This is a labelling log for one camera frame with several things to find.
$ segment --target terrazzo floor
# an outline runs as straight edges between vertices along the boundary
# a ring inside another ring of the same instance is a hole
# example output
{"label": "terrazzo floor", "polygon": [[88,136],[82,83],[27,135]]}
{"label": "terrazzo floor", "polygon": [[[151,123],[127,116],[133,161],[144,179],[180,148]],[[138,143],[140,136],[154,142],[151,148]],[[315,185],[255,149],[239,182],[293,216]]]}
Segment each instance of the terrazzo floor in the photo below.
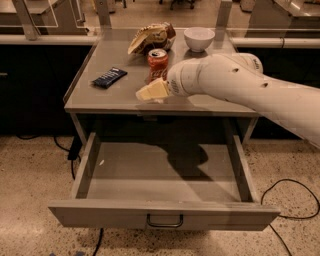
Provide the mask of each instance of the terrazzo floor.
{"label": "terrazzo floor", "polygon": [[[72,137],[58,137],[69,148]],[[67,152],[53,137],[0,137],[0,255],[92,255],[99,229],[64,228],[50,200],[67,199],[73,179]],[[259,196],[279,179],[305,184],[320,198],[320,150],[301,140],[251,139],[245,155]],[[306,216],[316,203],[295,183],[278,184],[265,197],[282,214]],[[292,255],[320,255],[320,217],[277,218],[273,227]],[[97,255],[288,255],[270,227],[262,232],[104,230]]]}

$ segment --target chip bag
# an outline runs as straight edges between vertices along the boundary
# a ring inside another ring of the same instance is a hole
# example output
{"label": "chip bag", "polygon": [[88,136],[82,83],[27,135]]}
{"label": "chip bag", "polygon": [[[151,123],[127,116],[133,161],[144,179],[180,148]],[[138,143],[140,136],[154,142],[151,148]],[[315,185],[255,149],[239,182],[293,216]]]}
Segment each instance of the chip bag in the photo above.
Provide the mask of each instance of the chip bag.
{"label": "chip bag", "polygon": [[132,40],[128,54],[147,54],[150,50],[161,48],[169,50],[176,38],[176,31],[168,22],[154,23],[141,28]]}

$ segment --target soda can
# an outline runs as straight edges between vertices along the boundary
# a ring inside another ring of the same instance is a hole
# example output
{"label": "soda can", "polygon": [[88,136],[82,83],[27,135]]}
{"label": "soda can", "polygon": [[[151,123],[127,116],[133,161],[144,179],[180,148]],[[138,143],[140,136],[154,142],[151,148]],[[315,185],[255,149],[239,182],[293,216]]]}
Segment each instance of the soda can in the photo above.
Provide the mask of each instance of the soda can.
{"label": "soda can", "polygon": [[153,49],[148,53],[148,63],[150,66],[149,83],[153,80],[162,77],[167,79],[168,73],[168,54],[163,49]]}

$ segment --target white bowl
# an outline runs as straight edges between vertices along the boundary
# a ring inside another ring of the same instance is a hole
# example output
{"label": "white bowl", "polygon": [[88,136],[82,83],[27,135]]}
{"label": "white bowl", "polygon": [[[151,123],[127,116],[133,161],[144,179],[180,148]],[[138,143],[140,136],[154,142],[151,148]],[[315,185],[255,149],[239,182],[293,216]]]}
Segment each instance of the white bowl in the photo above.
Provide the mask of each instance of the white bowl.
{"label": "white bowl", "polygon": [[193,52],[203,52],[212,43],[215,33],[208,28],[192,27],[184,31],[184,39]]}

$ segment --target black cable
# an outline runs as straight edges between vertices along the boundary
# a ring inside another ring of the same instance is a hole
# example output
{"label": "black cable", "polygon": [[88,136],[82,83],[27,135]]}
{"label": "black cable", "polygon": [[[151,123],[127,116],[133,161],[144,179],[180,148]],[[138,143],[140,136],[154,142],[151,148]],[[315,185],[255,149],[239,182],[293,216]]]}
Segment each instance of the black cable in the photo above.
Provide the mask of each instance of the black cable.
{"label": "black cable", "polygon": [[97,255],[97,252],[99,251],[99,248],[100,248],[100,245],[101,245],[101,241],[102,241],[102,238],[103,238],[103,228],[100,228],[100,234],[99,234],[99,240],[98,240],[98,243],[96,245],[96,249],[94,250],[92,256],[96,256]]}
{"label": "black cable", "polygon": [[319,202],[318,198],[316,197],[316,195],[315,195],[306,185],[302,184],[302,183],[299,182],[299,181],[292,180],[292,179],[281,179],[281,180],[278,180],[276,183],[274,183],[269,189],[267,189],[267,190],[263,193],[263,195],[262,195],[262,197],[261,197],[261,204],[263,204],[263,199],[264,199],[265,195],[266,195],[270,190],[272,190],[272,189],[273,189],[277,184],[279,184],[280,182],[285,182],[285,181],[297,183],[297,184],[303,186],[306,190],[308,190],[309,193],[312,195],[312,197],[314,198],[314,200],[315,200],[316,203],[317,203],[317,211],[316,211],[314,214],[312,214],[312,215],[310,215],[310,216],[306,216],[306,217],[295,217],[295,216],[287,216],[287,215],[279,215],[279,217],[280,217],[280,218],[285,218],[285,219],[292,219],[292,220],[306,220],[306,219],[312,219],[312,218],[316,217],[316,216],[319,214],[319,212],[320,212],[320,202]]}
{"label": "black cable", "polygon": [[70,152],[69,149],[62,147],[62,146],[58,143],[57,136],[53,136],[53,140],[54,140],[54,142],[56,143],[56,145],[57,145],[59,148],[61,148],[62,150],[66,151],[66,152]]}
{"label": "black cable", "polygon": [[22,137],[21,135],[16,135],[20,140],[32,140],[32,139],[35,139],[35,138],[38,138],[40,137],[41,135],[33,135],[31,137]]}
{"label": "black cable", "polygon": [[[66,151],[66,152],[70,152],[69,149],[62,147],[62,146],[58,143],[57,136],[53,136],[53,139],[54,139],[55,144],[56,144],[60,149]],[[79,159],[79,163],[80,163],[80,162],[81,162],[81,157],[80,157],[80,155],[78,155],[78,159]],[[72,175],[72,178],[75,180],[75,179],[76,179],[76,176],[75,176],[75,173],[74,173],[74,167],[73,167],[73,165],[74,165],[74,160],[71,160],[71,175]]]}
{"label": "black cable", "polygon": [[[292,179],[281,179],[281,180],[278,180],[276,183],[274,183],[270,188],[268,188],[262,195],[261,197],[261,204],[263,204],[263,199],[265,197],[265,195],[270,191],[272,190],[277,184],[279,184],[280,182],[285,182],[285,181],[288,181],[288,182],[294,182],[294,183],[297,183],[301,186],[303,186],[306,190],[309,191],[309,193],[313,196],[313,198],[315,199],[316,203],[317,203],[317,211],[310,215],[310,216],[306,216],[306,217],[295,217],[295,216],[287,216],[287,215],[279,215],[278,217],[280,218],[284,218],[284,219],[289,219],[289,220],[306,220],[306,219],[311,219],[311,218],[314,218],[316,217],[319,213],[320,213],[320,202],[319,202],[319,199],[316,197],[316,195],[304,184],[302,184],[301,182],[299,181],[296,181],[296,180],[292,180]],[[279,235],[279,233],[274,229],[274,227],[269,224],[269,226],[271,227],[271,229],[273,230],[273,232],[278,236],[278,238],[280,239],[280,241],[282,242],[282,244],[284,245],[284,247],[286,248],[287,252],[288,252],[288,255],[289,256],[292,256],[292,253],[290,252],[288,246],[286,245],[286,243],[284,242],[284,240],[282,239],[282,237]]]}

